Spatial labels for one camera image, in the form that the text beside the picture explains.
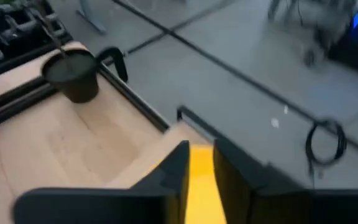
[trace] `black handle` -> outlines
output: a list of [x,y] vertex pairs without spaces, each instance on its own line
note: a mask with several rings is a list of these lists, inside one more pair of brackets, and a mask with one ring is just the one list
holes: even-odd
[[117,47],[107,47],[97,54],[96,60],[99,63],[102,63],[109,57],[112,57],[112,60],[116,66],[118,77],[122,81],[128,82],[128,73],[124,63],[124,56],[122,52]]

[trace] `blue light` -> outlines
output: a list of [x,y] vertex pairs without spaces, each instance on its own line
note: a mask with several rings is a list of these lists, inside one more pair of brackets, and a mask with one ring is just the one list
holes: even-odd
[[358,13],[353,18],[353,29],[358,26]]

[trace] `black pot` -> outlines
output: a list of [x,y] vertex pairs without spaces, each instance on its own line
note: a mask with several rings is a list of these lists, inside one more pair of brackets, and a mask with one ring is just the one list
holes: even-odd
[[[98,63],[87,50],[71,49],[65,52],[66,60],[69,61],[70,66],[62,66],[66,65],[66,63],[62,64],[63,56],[56,54],[43,65],[42,76],[72,102],[86,103],[92,100],[99,92],[98,81],[96,80]],[[77,69],[79,63],[73,61],[73,56],[78,58],[78,55],[85,56],[81,57],[80,63],[86,66],[83,66],[81,70]]]

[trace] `concrete floor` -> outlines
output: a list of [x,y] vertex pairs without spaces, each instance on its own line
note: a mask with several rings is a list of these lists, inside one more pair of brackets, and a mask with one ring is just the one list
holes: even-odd
[[[94,53],[109,45],[130,50],[163,34],[110,0],[89,2],[106,26],[106,35],[76,15],[77,0],[51,1],[73,37]],[[169,121],[175,122],[176,108],[186,105],[256,159],[309,187],[304,145],[313,124],[310,116],[337,119],[348,137],[358,142],[358,72],[329,61],[316,68],[305,67],[302,48],[309,33],[293,35],[280,24],[267,22],[270,1],[131,3],[173,29],[179,38],[223,62],[223,66],[217,65],[172,35],[126,57],[129,85]],[[331,156],[336,138],[318,131],[313,147],[317,154]],[[357,147],[349,144],[343,160],[324,169],[323,174],[315,180],[315,187],[358,188]]]

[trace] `yellow stripe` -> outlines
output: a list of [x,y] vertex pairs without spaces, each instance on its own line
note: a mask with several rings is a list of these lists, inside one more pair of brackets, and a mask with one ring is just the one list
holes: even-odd
[[186,224],[226,223],[216,185],[213,147],[190,147],[190,179],[187,197]]

